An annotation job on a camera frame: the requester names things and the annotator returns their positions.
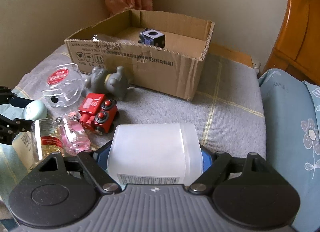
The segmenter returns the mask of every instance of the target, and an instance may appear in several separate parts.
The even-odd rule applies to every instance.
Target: open cardboard box
[[[124,66],[131,84],[192,100],[207,54],[214,23],[186,15],[128,10],[95,26],[79,30],[65,40],[80,71],[94,66],[115,72]],[[165,34],[165,48],[139,44],[145,28]],[[95,34],[131,40],[131,44],[92,41]]]

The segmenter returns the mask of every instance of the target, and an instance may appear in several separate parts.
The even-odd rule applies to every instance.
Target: beige wall
[[[212,41],[267,62],[287,0],[153,0],[154,10],[187,14],[216,23]]]
[[[0,0],[0,85],[14,87],[66,37],[107,17],[104,0]]]

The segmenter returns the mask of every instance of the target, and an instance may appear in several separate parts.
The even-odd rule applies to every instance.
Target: gray ribbed panel
[[[211,207],[205,196],[184,191],[181,185],[128,185],[120,194],[104,196],[83,220],[50,232],[246,232]],[[13,232],[41,232],[20,226]],[[289,227],[274,232],[293,232]]]

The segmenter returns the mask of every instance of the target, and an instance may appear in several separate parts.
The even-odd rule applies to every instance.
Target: orange wooden furniture
[[[320,85],[320,0],[288,0],[278,39],[263,73],[270,68]]]

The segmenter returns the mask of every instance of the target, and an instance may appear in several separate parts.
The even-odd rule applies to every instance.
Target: gray figurine
[[[117,72],[109,73],[106,69],[96,66],[92,69],[91,75],[84,80],[84,90],[82,97],[87,97],[89,93],[111,93],[119,100],[123,100],[129,83],[124,75],[124,67],[118,66]]]

